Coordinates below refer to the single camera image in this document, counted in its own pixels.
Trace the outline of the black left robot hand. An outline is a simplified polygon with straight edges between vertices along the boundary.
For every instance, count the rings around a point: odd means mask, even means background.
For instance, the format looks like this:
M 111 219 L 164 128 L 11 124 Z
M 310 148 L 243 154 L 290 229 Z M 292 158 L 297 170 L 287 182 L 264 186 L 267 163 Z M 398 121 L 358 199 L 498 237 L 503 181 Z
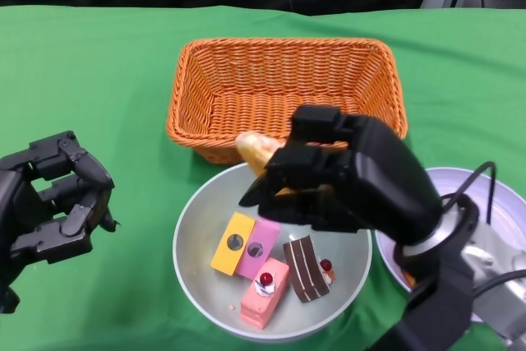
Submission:
M 34 141 L 1 159 L 1 284 L 39 261 L 90 252 L 91 233 L 114 232 L 114 183 L 72 131 Z

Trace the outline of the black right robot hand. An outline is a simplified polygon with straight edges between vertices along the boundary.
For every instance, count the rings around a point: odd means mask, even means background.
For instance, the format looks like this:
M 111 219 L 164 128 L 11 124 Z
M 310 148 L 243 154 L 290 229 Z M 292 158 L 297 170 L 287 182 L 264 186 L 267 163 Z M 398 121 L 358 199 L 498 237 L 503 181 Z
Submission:
M 239 204 L 282 224 L 378 230 L 403 245 L 428 238 L 442 212 L 426 170 L 391 128 L 324 106 L 295 110 L 285 145 Z

